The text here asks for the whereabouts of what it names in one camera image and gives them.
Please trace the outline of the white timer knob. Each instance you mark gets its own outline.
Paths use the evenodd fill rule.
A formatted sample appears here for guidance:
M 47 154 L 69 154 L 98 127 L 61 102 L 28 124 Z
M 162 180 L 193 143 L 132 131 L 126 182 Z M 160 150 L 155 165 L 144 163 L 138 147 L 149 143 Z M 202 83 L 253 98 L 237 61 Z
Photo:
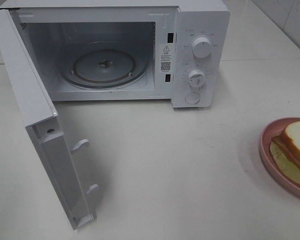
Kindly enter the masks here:
M 194 69 L 188 73 L 187 80 L 192 88 L 200 88 L 206 83 L 205 72 L 200 69 Z

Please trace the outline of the upper white power knob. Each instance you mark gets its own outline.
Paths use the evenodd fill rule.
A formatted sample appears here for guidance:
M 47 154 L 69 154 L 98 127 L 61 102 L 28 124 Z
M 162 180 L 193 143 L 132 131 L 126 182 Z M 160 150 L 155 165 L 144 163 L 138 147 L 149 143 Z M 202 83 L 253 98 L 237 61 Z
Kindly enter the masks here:
M 198 36 L 192 41 L 191 47 L 195 57 L 204 59 L 212 51 L 212 41 L 205 35 Z

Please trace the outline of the white microwave door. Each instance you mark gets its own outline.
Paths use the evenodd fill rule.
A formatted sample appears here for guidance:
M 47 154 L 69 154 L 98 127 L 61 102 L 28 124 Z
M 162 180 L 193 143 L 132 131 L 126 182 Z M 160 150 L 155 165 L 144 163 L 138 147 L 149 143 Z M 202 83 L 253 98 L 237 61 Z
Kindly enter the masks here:
M 69 149 L 58 112 L 38 73 L 26 37 L 28 28 L 15 10 L 0 10 L 0 51 L 25 129 L 75 230 L 96 218 L 72 159 L 89 141 L 82 139 Z

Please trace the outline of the white warning label sticker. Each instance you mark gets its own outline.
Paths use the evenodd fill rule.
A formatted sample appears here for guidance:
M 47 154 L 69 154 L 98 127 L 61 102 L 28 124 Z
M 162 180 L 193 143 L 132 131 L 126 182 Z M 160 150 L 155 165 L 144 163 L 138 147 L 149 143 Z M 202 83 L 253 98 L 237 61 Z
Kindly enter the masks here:
M 172 73 L 175 63 L 175 44 L 162 43 L 159 45 L 159 70 L 162 73 Z

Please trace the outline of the round white door button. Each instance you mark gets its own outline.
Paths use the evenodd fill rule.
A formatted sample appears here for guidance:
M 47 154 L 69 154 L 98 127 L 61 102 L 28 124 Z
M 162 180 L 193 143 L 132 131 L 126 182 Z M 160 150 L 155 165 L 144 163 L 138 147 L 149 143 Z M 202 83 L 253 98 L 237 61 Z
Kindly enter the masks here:
M 185 96 L 185 102 L 195 105 L 200 101 L 200 94 L 197 92 L 190 92 Z

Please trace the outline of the pink round plate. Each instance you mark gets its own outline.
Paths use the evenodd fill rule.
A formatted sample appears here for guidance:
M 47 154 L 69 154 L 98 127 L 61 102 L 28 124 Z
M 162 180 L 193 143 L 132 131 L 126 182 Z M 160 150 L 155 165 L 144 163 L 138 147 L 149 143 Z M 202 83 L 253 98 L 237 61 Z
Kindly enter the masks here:
M 261 132 L 259 139 L 259 155 L 268 174 L 286 191 L 300 198 L 300 186 L 288 179 L 276 166 L 271 155 L 272 138 L 279 135 L 285 127 L 300 121 L 300 117 L 284 117 L 270 122 Z

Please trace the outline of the glass microwave turntable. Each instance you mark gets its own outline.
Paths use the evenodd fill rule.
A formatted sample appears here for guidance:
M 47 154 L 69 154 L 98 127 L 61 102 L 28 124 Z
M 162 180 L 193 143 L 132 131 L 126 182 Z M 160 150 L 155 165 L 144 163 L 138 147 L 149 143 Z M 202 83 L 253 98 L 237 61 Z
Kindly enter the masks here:
M 140 78 L 152 59 L 151 43 L 97 41 L 72 44 L 60 54 L 59 72 L 77 87 L 110 89 Z

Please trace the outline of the white microwave oven body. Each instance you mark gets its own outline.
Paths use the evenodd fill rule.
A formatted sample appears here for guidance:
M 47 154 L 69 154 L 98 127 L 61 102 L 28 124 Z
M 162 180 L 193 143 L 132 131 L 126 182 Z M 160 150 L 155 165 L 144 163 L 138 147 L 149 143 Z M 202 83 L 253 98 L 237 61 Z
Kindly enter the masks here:
M 230 19 L 221 0 L 7 0 L 0 10 L 16 11 L 28 24 L 26 38 L 37 60 L 37 71 L 52 103 L 169 99 L 174 108 L 208 107 Z M 193 54 L 192 42 L 207 36 L 212 43 L 205 58 Z M 135 81 L 114 88 L 90 89 L 65 80 L 60 55 L 70 45 L 92 42 L 153 44 L 153 59 Z M 161 72 L 160 44 L 175 44 L 173 72 Z M 202 70 L 206 82 L 191 87 L 188 73 Z M 199 93 L 197 104 L 185 97 Z

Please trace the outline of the white bread sandwich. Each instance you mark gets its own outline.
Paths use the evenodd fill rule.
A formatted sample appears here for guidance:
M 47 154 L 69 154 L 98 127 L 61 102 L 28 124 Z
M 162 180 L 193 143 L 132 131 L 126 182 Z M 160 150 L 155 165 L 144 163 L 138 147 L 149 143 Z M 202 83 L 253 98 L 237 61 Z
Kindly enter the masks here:
M 279 172 L 300 188 L 300 121 L 287 125 L 274 136 L 269 150 Z

